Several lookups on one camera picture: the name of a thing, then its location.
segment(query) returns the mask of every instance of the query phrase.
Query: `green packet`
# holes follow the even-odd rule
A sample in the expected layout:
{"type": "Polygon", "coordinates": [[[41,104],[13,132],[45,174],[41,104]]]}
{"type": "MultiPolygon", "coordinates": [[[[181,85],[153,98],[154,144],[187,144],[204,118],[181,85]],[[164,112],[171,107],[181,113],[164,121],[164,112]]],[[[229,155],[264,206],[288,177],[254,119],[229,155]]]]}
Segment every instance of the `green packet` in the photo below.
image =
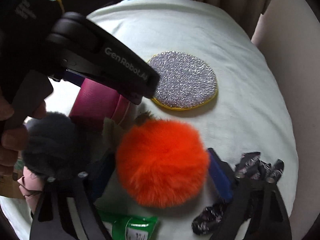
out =
{"type": "Polygon", "coordinates": [[[157,217],[98,213],[113,240],[149,240],[158,221],[157,217]]]}

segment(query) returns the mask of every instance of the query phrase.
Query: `finger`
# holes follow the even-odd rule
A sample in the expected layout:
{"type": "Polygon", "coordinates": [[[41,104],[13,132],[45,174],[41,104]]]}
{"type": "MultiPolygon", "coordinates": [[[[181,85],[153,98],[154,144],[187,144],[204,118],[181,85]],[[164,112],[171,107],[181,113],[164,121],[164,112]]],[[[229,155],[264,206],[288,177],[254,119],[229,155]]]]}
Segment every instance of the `finger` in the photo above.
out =
{"type": "Polygon", "coordinates": [[[2,176],[11,176],[13,173],[13,167],[6,167],[0,165],[0,175],[2,176]]]}
{"type": "Polygon", "coordinates": [[[0,146],[0,164],[5,167],[13,167],[18,160],[18,152],[8,150],[0,146]]]}
{"type": "Polygon", "coordinates": [[[9,119],[14,113],[13,107],[2,96],[0,88],[0,121],[9,119]]]}
{"type": "Polygon", "coordinates": [[[42,119],[45,116],[46,116],[45,102],[42,101],[39,107],[32,113],[32,117],[36,119],[42,119]]]}
{"type": "Polygon", "coordinates": [[[6,149],[21,151],[27,147],[28,140],[27,128],[22,125],[19,128],[4,131],[1,137],[1,144],[6,149]]]}

